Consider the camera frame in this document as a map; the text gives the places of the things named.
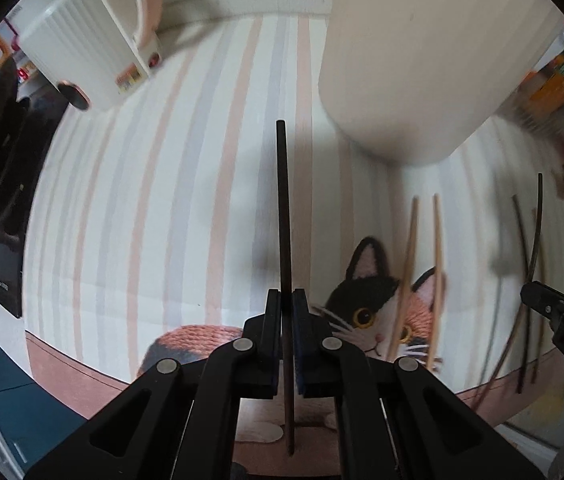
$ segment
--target beige container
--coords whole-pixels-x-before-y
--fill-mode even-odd
[[[450,155],[558,35],[550,0],[333,0],[320,97],[376,155]]]

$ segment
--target cat illustration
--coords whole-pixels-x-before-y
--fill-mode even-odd
[[[422,274],[411,286],[398,348],[398,356],[412,356],[422,364],[428,356],[434,270]],[[381,359],[395,323],[399,290],[399,280],[389,275],[382,244],[367,237],[358,244],[344,281],[331,293],[326,305],[312,305],[312,309],[329,320],[335,336],[357,345],[367,356]],[[241,335],[242,330],[235,327],[182,326],[152,343],[138,375],[167,357],[182,364],[206,358],[216,347]],[[273,400],[240,400],[236,442],[274,442],[282,438],[283,390],[280,373],[280,393]],[[332,398],[305,399],[295,394],[295,418],[300,426],[326,426],[335,430],[334,410]]]
[[[426,364],[433,314],[435,268],[411,286],[397,357]],[[400,282],[389,275],[386,253],[373,237],[353,253],[346,276],[324,306],[312,305],[329,320],[333,334],[358,346],[368,357],[383,359],[395,325]]]

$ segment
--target cat face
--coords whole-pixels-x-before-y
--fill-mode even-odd
[[[434,280],[434,269],[428,270],[408,291],[398,357],[426,362]],[[329,319],[335,336],[358,346],[369,357],[382,359],[393,334],[401,286],[399,280],[389,276],[382,244],[367,237],[354,251],[345,280],[326,305],[317,308]]]

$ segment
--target sticker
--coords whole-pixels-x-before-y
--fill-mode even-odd
[[[142,78],[142,73],[137,69],[136,64],[131,63],[131,65],[116,78],[116,85],[118,85],[120,92],[127,92],[134,84],[142,81]]]

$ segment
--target cat eye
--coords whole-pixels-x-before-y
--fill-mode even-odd
[[[413,329],[409,325],[402,327],[402,333],[400,334],[400,343],[406,344],[413,338]]]
[[[376,321],[376,314],[367,308],[358,308],[353,313],[353,325],[356,328],[369,328]]]

